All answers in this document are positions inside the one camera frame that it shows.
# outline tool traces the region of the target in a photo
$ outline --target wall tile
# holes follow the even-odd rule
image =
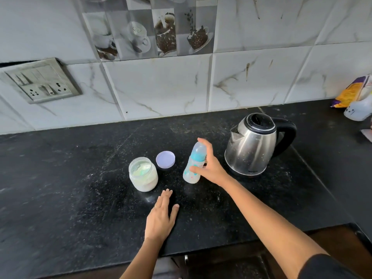
[[[213,54],[208,110],[283,103],[309,49]]]
[[[336,0],[218,0],[215,52],[313,45]]]
[[[98,61],[71,0],[1,0],[0,62]]]
[[[211,55],[105,62],[127,119],[205,112]]]
[[[0,97],[0,135],[32,130],[32,127],[28,125],[24,118],[7,101]]]
[[[286,103],[334,98],[372,72],[372,42],[314,46]]]
[[[36,130],[121,121],[123,117],[101,68],[98,62],[67,66],[83,93],[76,97],[28,104],[1,81],[0,95]]]
[[[372,41],[372,0],[337,0],[317,44]]]

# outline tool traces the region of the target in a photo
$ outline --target purple jar lid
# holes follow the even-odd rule
[[[168,169],[168,168],[172,167],[175,161],[176,161],[176,157],[175,157],[174,153],[172,153],[170,151],[160,152],[156,156],[156,164],[161,169]]]

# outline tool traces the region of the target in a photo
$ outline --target baby bottle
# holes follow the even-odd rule
[[[200,174],[190,171],[190,166],[203,167],[205,157],[207,156],[207,147],[200,142],[194,145],[187,166],[183,172],[183,178],[186,182],[194,184],[199,181]]]

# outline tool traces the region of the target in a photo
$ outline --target black kettle handle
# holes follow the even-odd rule
[[[297,128],[292,121],[284,118],[273,118],[276,125],[277,139],[279,132],[284,132],[283,139],[275,146],[272,157],[276,157],[284,152],[293,142],[296,137]]]

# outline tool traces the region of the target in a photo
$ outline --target kettle spout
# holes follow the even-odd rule
[[[243,135],[238,133],[238,126],[237,125],[230,129],[230,134],[231,134],[230,139],[231,139],[232,142],[235,142],[235,141],[244,137]]]

